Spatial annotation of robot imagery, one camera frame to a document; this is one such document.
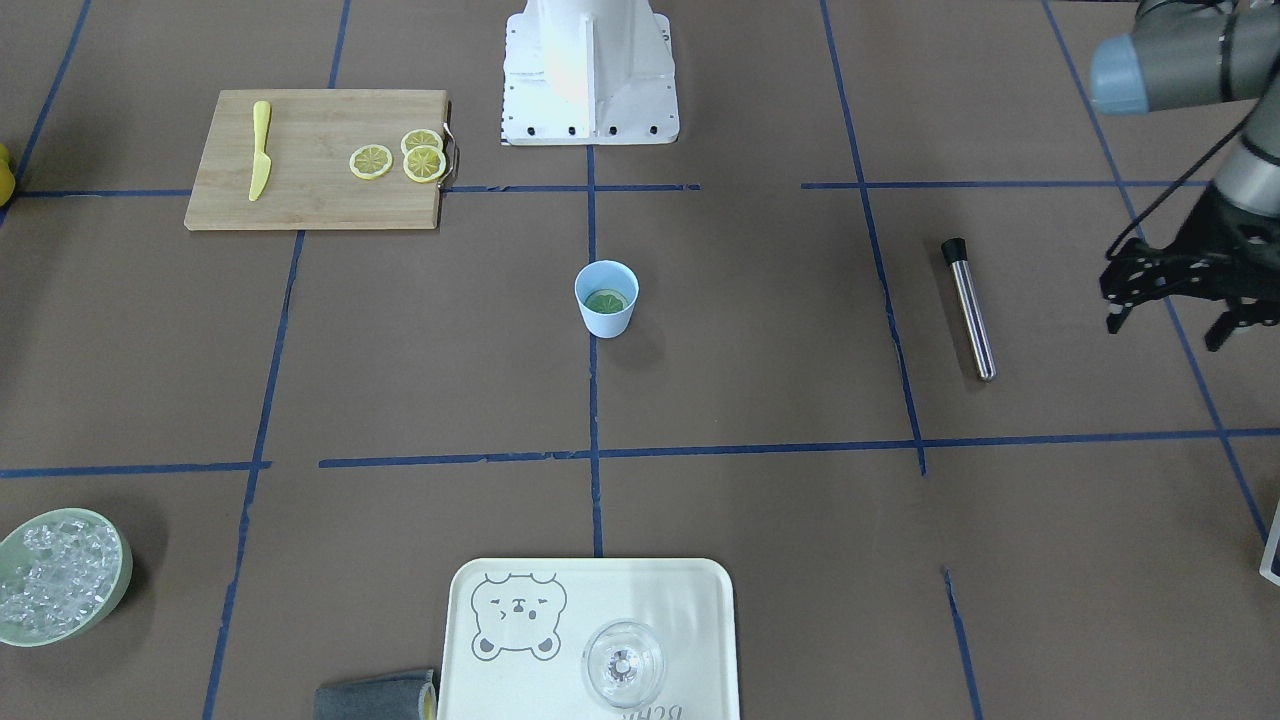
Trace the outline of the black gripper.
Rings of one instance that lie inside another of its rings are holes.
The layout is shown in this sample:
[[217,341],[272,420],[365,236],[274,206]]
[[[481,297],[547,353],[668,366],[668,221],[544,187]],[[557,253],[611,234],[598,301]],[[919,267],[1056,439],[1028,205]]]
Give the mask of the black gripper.
[[1170,245],[1130,237],[1108,258],[1100,277],[1102,296],[1116,304],[1107,332],[1117,334],[1138,304],[1172,295],[1221,300],[1229,306],[1204,333],[1204,347],[1217,352],[1240,327],[1238,309],[1277,310],[1277,241],[1276,217],[1239,208],[1211,184]]

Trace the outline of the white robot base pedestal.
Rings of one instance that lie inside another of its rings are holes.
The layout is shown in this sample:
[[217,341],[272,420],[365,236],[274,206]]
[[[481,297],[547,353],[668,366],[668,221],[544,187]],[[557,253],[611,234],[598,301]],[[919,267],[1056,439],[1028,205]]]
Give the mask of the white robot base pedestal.
[[667,145],[681,132],[671,23],[648,1],[529,1],[506,20],[500,142]]

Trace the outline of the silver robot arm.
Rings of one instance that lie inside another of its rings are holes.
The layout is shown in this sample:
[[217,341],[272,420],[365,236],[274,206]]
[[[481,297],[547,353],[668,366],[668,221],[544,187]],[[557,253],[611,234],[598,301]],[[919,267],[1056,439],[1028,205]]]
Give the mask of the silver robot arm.
[[1208,351],[1279,319],[1279,9],[1275,1],[1142,1],[1128,35],[1091,64],[1091,101],[1139,115],[1251,100],[1212,147],[1226,152],[1174,241],[1156,249],[1130,222],[1106,251],[1100,292],[1117,333],[1134,307],[1171,296],[1221,301]]

